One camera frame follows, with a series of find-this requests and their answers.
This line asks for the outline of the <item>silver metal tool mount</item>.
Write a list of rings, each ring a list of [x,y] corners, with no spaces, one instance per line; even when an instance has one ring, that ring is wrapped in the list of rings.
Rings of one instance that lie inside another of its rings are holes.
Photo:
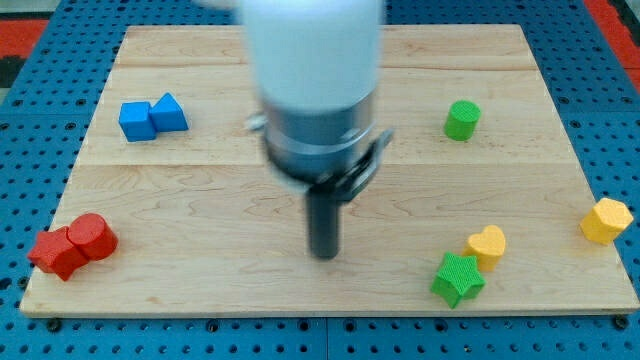
[[[268,166],[284,186],[339,203],[357,197],[382,164],[392,128],[373,137],[373,96],[338,110],[309,112],[267,100],[246,127],[262,135]]]

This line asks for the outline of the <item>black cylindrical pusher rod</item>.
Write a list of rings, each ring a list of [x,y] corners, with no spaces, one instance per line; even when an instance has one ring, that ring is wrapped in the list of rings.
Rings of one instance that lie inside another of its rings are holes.
[[[312,187],[305,196],[311,254],[332,259],[339,252],[340,203],[324,189]]]

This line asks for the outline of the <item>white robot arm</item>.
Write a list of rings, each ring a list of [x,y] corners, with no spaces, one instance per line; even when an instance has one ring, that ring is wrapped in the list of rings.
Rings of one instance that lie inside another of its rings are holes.
[[[392,130],[371,136],[383,4],[207,1],[244,30],[271,166],[305,191],[311,254],[335,257],[340,208],[373,179]]]

